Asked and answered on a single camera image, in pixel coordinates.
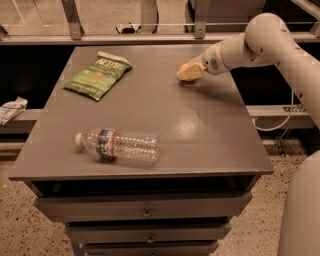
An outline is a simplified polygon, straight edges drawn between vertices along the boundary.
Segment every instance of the bottle label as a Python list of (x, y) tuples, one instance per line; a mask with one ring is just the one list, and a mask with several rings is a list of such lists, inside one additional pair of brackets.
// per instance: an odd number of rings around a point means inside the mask
[(101, 129), (96, 149), (100, 156), (115, 156), (113, 149), (116, 131), (116, 129)]

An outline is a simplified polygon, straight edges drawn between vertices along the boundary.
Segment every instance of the cable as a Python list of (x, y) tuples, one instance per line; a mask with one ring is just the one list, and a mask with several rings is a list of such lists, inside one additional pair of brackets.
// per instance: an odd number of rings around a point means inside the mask
[(271, 132), (271, 131), (277, 130), (277, 129), (281, 128), (282, 126), (284, 126), (284, 125), (289, 121), (289, 119), (290, 119), (290, 117), (291, 117), (292, 109), (293, 109), (293, 101), (294, 101), (294, 93), (293, 93), (293, 90), (291, 90), (290, 112), (289, 112), (289, 115), (287, 116), (287, 118), (286, 118), (281, 124), (279, 124), (278, 126), (273, 127), (273, 128), (261, 128), (261, 127), (256, 126), (256, 124), (254, 123), (255, 128), (256, 128), (258, 131)]

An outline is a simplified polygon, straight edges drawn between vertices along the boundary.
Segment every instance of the drawer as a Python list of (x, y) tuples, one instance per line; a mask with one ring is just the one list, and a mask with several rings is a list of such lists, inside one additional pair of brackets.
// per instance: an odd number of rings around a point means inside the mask
[(53, 222), (236, 216), (250, 192), (37, 198), (35, 206)]
[(76, 243), (145, 243), (223, 239), (230, 231), (225, 223), (140, 224), (67, 227), (65, 233)]
[(208, 256), (217, 247), (216, 241), (173, 242), (144, 245), (133, 244), (94, 244), (84, 245), (90, 256)]

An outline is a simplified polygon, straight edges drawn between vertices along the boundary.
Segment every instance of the drawer handle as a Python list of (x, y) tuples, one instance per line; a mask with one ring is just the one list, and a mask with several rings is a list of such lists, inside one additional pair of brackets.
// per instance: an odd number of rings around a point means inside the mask
[(144, 213), (142, 214), (142, 218), (144, 219), (150, 219), (152, 217), (151, 212), (149, 211), (148, 208), (145, 209)]
[(149, 238), (147, 239), (147, 243), (148, 244), (153, 244), (155, 241), (153, 240), (152, 236), (149, 236)]

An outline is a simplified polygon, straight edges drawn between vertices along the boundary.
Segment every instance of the yellow object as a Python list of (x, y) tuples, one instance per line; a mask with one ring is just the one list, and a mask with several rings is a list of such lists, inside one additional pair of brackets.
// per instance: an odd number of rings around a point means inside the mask
[(203, 77), (204, 69), (199, 63), (193, 63), (191, 65), (189, 63), (186, 63), (180, 67), (180, 70), (177, 72), (177, 76), (180, 80), (192, 81), (197, 78)]

